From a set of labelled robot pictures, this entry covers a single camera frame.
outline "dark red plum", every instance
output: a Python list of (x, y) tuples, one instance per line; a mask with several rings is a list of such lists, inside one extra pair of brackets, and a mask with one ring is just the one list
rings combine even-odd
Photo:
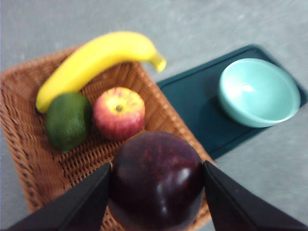
[(162, 131), (127, 140), (116, 152), (109, 209), (127, 231), (180, 231), (195, 220), (203, 198), (198, 153)]

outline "wicker basket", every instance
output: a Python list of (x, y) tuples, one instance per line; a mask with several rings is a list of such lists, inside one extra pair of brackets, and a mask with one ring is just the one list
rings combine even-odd
[[(38, 89), (75, 48), (41, 57), (5, 70), (1, 74), (1, 123), (30, 211), (33, 212), (65, 193), (105, 162), (113, 159), (121, 142), (105, 140), (93, 126), (90, 137), (73, 151), (63, 154), (49, 144), (44, 115), (35, 110)], [(186, 127), (166, 97), (140, 63), (122, 63), (99, 74), (81, 92), (91, 104), (104, 91), (123, 86), (138, 92), (145, 101), (145, 130), (163, 130), (185, 139), (201, 156), (211, 160)], [(189, 230), (210, 219), (204, 199)], [(108, 209), (101, 230), (123, 230)]]

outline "red apple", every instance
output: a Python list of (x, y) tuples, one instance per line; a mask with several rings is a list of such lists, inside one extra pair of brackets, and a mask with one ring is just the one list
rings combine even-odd
[(137, 134), (144, 124), (145, 106), (141, 96), (123, 87), (105, 91), (95, 102), (94, 122), (109, 140), (124, 141)]

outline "ceramic bowl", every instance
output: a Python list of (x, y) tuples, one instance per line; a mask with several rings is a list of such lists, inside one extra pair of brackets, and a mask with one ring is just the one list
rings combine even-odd
[(293, 117), (300, 106), (298, 87), (278, 66), (261, 59), (240, 59), (224, 69), (219, 100), (235, 121), (254, 128)]

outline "yellow banana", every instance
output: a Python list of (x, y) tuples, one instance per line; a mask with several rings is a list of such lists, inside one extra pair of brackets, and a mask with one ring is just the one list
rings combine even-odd
[(72, 53), (41, 86), (38, 111), (46, 112), (59, 94), (78, 91), (100, 72), (125, 61), (148, 61), (158, 72), (166, 66), (163, 56), (142, 34), (118, 31), (97, 37)]

